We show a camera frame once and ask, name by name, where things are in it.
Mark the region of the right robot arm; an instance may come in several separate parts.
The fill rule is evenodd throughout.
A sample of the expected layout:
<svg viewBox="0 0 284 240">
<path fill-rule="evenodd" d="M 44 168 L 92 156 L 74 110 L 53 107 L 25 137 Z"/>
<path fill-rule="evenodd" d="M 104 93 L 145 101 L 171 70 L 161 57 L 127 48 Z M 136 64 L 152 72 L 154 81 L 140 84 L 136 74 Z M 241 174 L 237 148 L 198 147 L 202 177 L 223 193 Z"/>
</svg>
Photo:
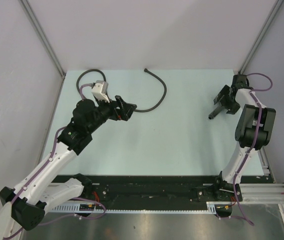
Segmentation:
<svg viewBox="0 0 284 240">
<path fill-rule="evenodd" d="M 276 111 L 257 98 L 257 90 L 249 85 L 244 74 L 235 74 L 231 85 L 225 85 L 213 100 L 217 106 L 208 116 L 214 119 L 221 111 L 234 115 L 241 110 L 234 138 L 236 147 L 226 167 L 216 178 L 212 194 L 218 201 L 227 201 L 240 193 L 239 184 L 248 161 L 270 142 Z"/>
</svg>

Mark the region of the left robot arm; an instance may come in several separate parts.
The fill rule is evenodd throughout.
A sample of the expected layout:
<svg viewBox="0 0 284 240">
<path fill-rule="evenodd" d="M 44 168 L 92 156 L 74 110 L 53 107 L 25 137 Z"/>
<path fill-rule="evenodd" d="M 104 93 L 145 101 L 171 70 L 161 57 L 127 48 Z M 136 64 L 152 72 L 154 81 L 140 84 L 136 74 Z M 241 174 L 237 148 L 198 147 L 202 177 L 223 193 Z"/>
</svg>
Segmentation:
<svg viewBox="0 0 284 240">
<path fill-rule="evenodd" d="M 14 188 L 0 191 L 2 204 L 12 203 L 12 218 L 27 231 L 40 224 L 45 214 L 68 200 L 88 199 L 92 181 L 78 173 L 59 185 L 47 188 L 59 172 L 75 159 L 92 141 L 92 134 L 107 120 L 128 121 L 136 105 L 125 102 L 119 95 L 109 102 L 83 99 L 76 104 L 66 127 L 57 130 L 53 149 L 37 167 Z"/>
</svg>

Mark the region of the grey shower head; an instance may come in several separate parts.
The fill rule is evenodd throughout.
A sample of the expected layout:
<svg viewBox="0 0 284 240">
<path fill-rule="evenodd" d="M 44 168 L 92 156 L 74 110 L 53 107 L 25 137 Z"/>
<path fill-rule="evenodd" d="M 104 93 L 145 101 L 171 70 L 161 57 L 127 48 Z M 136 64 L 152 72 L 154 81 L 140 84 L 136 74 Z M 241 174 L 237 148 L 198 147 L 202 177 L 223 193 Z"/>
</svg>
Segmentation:
<svg viewBox="0 0 284 240">
<path fill-rule="evenodd" d="M 217 106 L 209 115 L 208 115 L 208 119 L 212 120 L 214 119 L 220 112 L 222 112 L 225 109 L 224 106 Z"/>
</svg>

